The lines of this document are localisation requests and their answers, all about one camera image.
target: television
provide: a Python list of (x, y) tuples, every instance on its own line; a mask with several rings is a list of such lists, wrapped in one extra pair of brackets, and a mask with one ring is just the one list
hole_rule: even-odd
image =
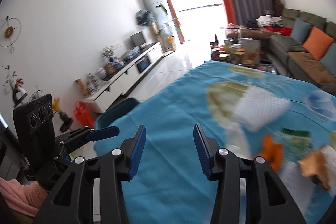
[(132, 35), (131, 36), (131, 41), (132, 41), (134, 47), (136, 47), (136, 46), (142, 47), (143, 44), (146, 43), (146, 40), (145, 40), (142, 32), (138, 32), (138, 33)]

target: white cloth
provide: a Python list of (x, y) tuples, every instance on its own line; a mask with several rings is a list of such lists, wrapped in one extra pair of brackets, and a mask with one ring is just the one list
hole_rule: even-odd
[(336, 194), (336, 151), (329, 145), (321, 149), (329, 178), (330, 194)]
[(290, 101), (271, 92), (250, 86), (235, 106), (232, 116), (242, 122), (250, 132), (257, 132), (266, 124), (279, 118), (290, 106)]
[(311, 198), (314, 195), (315, 184), (310, 178), (301, 175), (301, 170), (295, 162), (288, 161), (283, 166), (280, 178), (293, 197), (303, 215), (307, 212)]
[(256, 22), (257, 22), (259, 27), (264, 27), (264, 26), (273, 24), (273, 20), (272, 20), (270, 15), (261, 16), (258, 19), (256, 19)]
[(279, 22), (282, 19), (282, 17), (272, 17), (272, 20), (274, 23)]

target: sofa cushion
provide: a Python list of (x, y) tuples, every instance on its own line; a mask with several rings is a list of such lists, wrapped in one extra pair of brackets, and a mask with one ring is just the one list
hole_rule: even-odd
[(336, 24), (334, 22), (328, 22), (325, 33), (333, 39), (336, 39)]
[(303, 20), (304, 22), (310, 23), (313, 26), (318, 27), (322, 31), (325, 30), (326, 22), (327, 22), (326, 18), (317, 16), (311, 13), (302, 12), (299, 16), (299, 19)]
[(299, 16), (300, 11), (293, 9), (284, 9), (282, 11), (282, 23), (288, 27), (293, 29), (295, 19)]
[(308, 52), (305, 48), (298, 44), (290, 37), (284, 37), (280, 34), (276, 34), (270, 37), (269, 41), (270, 50), (276, 54), (282, 63), (287, 65), (287, 53), (288, 52)]
[(301, 19), (295, 19), (294, 27), (290, 38), (302, 45), (306, 41), (310, 32), (310, 23), (304, 22)]
[(336, 78), (336, 43), (333, 43), (320, 63)]
[(289, 52), (289, 58), (302, 68), (316, 83), (334, 83), (336, 78), (308, 52)]
[(314, 26), (302, 47), (309, 51), (316, 60), (320, 60), (333, 41), (332, 37)]
[(282, 16), (289, 18), (289, 19), (293, 19), (295, 20), (297, 17), (299, 17), (300, 11), (298, 10), (293, 10), (293, 9), (284, 9), (282, 11)]
[(314, 79), (312, 79), (298, 64), (296, 64), (291, 58), (288, 57), (287, 61), (287, 69), (291, 72), (294, 79), (312, 83), (315, 86), (320, 86), (320, 84), (316, 83)]
[(286, 17), (282, 17), (282, 24), (285, 25), (285, 27), (291, 28), (293, 29), (294, 27), (294, 19), (290, 19), (290, 18), (286, 18)]

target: blue gripper pad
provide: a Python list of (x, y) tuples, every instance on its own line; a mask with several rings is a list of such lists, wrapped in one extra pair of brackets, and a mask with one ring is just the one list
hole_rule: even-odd
[(86, 139), (91, 142), (100, 141), (103, 139), (118, 136), (120, 133), (119, 128), (116, 126), (93, 130), (87, 135)]
[(207, 140), (204, 140), (204, 138), (206, 138), (206, 136), (204, 135), (201, 126), (199, 124), (195, 125), (194, 142), (197, 149), (199, 162), (201, 163), (203, 174), (206, 175), (208, 179), (210, 179), (212, 176), (210, 155), (205, 145), (205, 141), (207, 142)]
[(129, 179), (133, 179), (133, 177), (138, 172), (145, 143), (146, 143), (146, 128), (144, 126), (139, 126), (138, 131), (131, 144), (130, 148), (131, 151), (128, 151), (127, 153), (127, 157), (129, 160), (129, 169), (128, 169)]

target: red plastic bag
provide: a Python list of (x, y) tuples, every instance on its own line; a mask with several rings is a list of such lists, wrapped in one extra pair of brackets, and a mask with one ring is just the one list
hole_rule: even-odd
[(91, 116), (91, 113), (87, 109), (86, 105), (83, 102), (76, 102), (76, 109), (73, 111), (75, 114), (76, 120), (79, 121), (82, 126), (88, 126), (89, 128), (94, 128), (94, 119)]

